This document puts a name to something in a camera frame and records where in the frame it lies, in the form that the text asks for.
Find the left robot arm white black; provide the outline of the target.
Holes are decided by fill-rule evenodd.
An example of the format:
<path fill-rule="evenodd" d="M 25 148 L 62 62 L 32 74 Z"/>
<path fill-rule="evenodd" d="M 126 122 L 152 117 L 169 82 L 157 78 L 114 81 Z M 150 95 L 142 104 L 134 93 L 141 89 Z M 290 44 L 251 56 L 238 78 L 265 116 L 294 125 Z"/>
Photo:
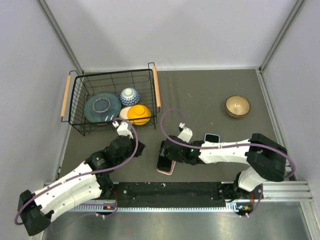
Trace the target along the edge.
<path fill-rule="evenodd" d="M 74 207 L 114 191 L 110 173 L 128 159 L 139 157 L 145 144 L 130 136 L 117 136 L 103 150 L 92 153 L 78 167 L 52 184 L 19 195 L 18 218 L 29 236 L 35 236 Z"/>

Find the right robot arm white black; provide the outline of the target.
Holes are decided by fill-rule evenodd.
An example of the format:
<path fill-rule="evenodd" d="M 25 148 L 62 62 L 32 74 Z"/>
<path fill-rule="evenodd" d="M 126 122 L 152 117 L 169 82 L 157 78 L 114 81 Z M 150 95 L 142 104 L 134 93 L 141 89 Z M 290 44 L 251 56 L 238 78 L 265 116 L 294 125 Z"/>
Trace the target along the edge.
<path fill-rule="evenodd" d="M 233 183 L 221 184 L 219 197 L 234 201 L 249 196 L 256 187 L 266 181 L 282 182 L 285 179 L 287 150 L 269 139 L 254 133 L 251 138 L 238 142 L 210 142 L 169 136 L 162 141 L 159 155 L 168 161 L 189 165 L 238 163 L 248 168 L 236 175 Z"/>

